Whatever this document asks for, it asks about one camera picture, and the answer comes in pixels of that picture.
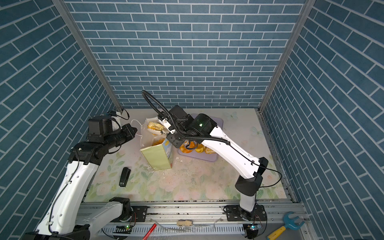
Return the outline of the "metal kitchen tongs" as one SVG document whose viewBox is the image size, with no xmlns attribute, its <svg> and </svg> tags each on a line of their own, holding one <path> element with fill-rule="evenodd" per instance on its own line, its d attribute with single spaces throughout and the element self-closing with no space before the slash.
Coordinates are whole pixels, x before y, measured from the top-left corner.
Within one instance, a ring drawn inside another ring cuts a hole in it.
<svg viewBox="0 0 384 240">
<path fill-rule="evenodd" d="M 169 133 L 174 134 L 176 131 L 175 127 L 166 119 L 164 120 L 157 119 L 155 122 L 163 126 L 164 129 L 162 130 L 162 132 L 165 133 L 166 135 Z"/>
</svg>

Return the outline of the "braided fake bread loaf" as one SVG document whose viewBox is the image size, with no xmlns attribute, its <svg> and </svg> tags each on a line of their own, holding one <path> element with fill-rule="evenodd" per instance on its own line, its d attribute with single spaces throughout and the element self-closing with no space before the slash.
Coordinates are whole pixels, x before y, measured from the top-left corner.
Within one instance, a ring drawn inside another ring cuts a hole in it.
<svg viewBox="0 0 384 240">
<path fill-rule="evenodd" d="M 152 143 L 152 146 L 161 145 L 164 141 L 165 141 L 165 139 L 154 140 Z"/>
</svg>

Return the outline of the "small round fake bun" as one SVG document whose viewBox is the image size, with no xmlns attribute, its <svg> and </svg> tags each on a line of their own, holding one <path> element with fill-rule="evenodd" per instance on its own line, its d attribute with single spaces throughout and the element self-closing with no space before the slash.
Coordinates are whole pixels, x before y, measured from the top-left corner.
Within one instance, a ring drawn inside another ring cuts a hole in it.
<svg viewBox="0 0 384 240">
<path fill-rule="evenodd" d="M 197 153 L 204 153 L 205 150 L 206 150 L 206 147 L 202 144 L 198 144 L 197 148 L 195 149 Z"/>
</svg>

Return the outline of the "crusty round fake bread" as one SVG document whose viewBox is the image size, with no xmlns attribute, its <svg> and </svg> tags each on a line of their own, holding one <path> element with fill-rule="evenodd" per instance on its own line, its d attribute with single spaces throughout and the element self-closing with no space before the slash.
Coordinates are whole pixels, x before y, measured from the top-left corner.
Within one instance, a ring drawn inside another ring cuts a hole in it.
<svg viewBox="0 0 384 240">
<path fill-rule="evenodd" d="M 164 130 L 164 126 L 156 122 L 149 122 L 147 125 L 147 129 L 151 131 L 161 132 Z"/>
</svg>

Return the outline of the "triangular fake bread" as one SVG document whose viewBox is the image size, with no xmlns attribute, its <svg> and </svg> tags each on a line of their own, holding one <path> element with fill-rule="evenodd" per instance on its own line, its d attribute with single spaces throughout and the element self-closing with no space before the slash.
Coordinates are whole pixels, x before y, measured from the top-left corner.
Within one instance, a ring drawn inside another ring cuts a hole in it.
<svg viewBox="0 0 384 240">
<path fill-rule="evenodd" d="M 215 154 L 216 152 L 208 147 L 205 148 L 205 153 L 206 154 Z"/>
</svg>

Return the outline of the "white green paper bag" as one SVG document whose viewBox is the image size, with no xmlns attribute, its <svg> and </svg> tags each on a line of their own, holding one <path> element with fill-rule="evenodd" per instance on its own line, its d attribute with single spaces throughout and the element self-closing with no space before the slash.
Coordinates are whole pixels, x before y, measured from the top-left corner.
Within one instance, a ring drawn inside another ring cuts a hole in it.
<svg viewBox="0 0 384 240">
<path fill-rule="evenodd" d="M 147 160 L 153 170 L 168 170 L 172 168 L 173 161 L 173 145 L 166 139 L 166 134 L 158 131 L 147 129 L 149 122 L 155 122 L 158 118 L 147 118 L 143 123 L 132 120 L 131 123 L 137 122 L 141 129 L 137 136 L 140 137 L 140 152 Z M 152 146 L 154 140 L 165 139 L 161 145 Z"/>
</svg>

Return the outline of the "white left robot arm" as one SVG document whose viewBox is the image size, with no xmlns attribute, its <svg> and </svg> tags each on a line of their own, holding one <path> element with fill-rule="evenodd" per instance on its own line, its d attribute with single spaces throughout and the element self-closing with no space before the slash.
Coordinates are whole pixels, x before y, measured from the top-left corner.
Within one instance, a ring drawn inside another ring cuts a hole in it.
<svg viewBox="0 0 384 240">
<path fill-rule="evenodd" d="M 113 220 L 129 222 L 134 212 L 128 198 L 114 197 L 79 222 L 79 208 L 89 185 L 110 149 L 133 140 L 137 128 L 130 124 L 112 127 L 89 127 L 85 142 L 71 150 L 67 170 L 53 203 L 33 232 L 23 240 L 89 240 Z"/>
</svg>

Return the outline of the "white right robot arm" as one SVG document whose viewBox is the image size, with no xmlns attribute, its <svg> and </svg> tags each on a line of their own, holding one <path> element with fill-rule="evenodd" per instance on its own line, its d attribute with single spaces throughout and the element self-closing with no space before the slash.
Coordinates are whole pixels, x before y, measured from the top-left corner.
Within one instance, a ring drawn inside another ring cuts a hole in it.
<svg viewBox="0 0 384 240">
<path fill-rule="evenodd" d="M 235 188 L 240 192 L 240 208 L 251 213 L 256 205 L 256 194 L 267 169 L 266 158 L 256 158 L 232 141 L 223 129 L 208 115 L 198 114 L 195 118 L 180 106 L 170 111 L 158 112 L 158 122 L 168 131 L 167 139 L 176 148 L 185 141 L 196 142 L 213 150 L 239 173 Z"/>
</svg>

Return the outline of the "black stapler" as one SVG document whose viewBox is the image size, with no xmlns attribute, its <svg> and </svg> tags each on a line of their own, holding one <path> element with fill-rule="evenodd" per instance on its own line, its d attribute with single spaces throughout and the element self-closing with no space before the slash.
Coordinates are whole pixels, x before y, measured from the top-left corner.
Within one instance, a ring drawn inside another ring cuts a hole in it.
<svg viewBox="0 0 384 240">
<path fill-rule="evenodd" d="M 131 174 L 131 169 L 129 169 L 128 167 L 124 167 L 119 180 L 120 187 L 123 187 L 123 188 L 126 187 L 130 174 Z"/>
</svg>

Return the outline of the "purple plastic tray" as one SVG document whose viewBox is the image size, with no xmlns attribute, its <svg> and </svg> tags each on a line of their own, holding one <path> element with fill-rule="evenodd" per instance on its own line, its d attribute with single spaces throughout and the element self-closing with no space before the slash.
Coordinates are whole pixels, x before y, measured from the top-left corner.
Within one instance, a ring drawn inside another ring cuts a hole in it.
<svg viewBox="0 0 384 240">
<path fill-rule="evenodd" d="M 196 118 L 198 114 L 191 114 L 193 118 Z M 210 117 L 213 119 L 219 127 L 223 127 L 224 125 L 224 120 L 221 118 L 217 117 Z M 217 161 L 219 155 L 215 153 L 214 151 L 209 150 L 205 146 L 198 147 L 195 150 L 193 150 L 190 153 L 184 153 L 181 149 L 178 149 L 178 154 L 181 156 L 189 157 L 189 158 L 195 158 L 199 160 L 203 160 L 206 162 L 214 163 Z"/>
</svg>

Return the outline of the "red marker pen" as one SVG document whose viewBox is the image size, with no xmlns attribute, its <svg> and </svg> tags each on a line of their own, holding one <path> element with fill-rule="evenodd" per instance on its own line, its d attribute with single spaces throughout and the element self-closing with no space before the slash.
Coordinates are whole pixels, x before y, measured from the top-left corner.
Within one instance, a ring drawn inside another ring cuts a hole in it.
<svg viewBox="0 0 384 240">
<path fill-rule="evenodd" d="M 147 240 L 150 237 L 150 235 L 152 234 L 152 232 L 156 229 L 156 227 L 157 227 L 157 224 L 154 223 L 151 226 L 151 228 L 148 230 L 148 232 L 145 234 L 145 236 L 142 238 L 142 240 Z"/>
</svg>

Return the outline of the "blue yellow toy wrench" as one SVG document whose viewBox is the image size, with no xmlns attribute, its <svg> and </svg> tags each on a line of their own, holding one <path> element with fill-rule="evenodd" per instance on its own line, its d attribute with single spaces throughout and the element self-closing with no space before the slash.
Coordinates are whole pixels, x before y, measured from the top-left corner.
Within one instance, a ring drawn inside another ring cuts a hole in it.
<svg viewBox="0 0 384 240">
<path fill-rule="evenodd" d="M 271 234 L 269 234 L 266 237 L 266 239 L 267 240 L 276 240 L 287 229 L 291 229 L 291 230 L 295 230 L 295 231 L 299 230 L 305 224 L 305 222 L 302 221 L 301 223 L 297 224 L 296 220 L 300 219 L 300 217 L 296 216 L 295 218 L 290 218 L 290 215 L 292 215 L 293 213 L 294 212 L 286 213 L 283 217 L 284 225 L 282 227 L 280 227 L 279 229 L 275 230 L 274 232 L 272 232 Z"/>
</svg>

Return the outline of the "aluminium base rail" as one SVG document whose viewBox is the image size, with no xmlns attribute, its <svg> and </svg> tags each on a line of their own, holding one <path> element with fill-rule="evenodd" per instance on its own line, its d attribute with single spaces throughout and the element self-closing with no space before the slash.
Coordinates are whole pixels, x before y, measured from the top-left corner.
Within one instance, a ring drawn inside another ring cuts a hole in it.
<svg viewBox="0 0 384 240">
<path fill-rule="evenodd" d="M 309 217 L 301 203 L 288 200 L 259 201 L 250 213 L 241 209 L 238 201 L 203 202 L 142 202 L 132 203 L 134 219 L 126 223 L 113 220 L 102 227 L 96 236 L 127 239 L 143 237 L 153 226 L 150 234 L 175 235 L 249 235 L 254 225 L 259 239 L 276 228 L 285 225 L 285 215 L 299 226 L 300 240 L 314 240 Z"/>
</svg>

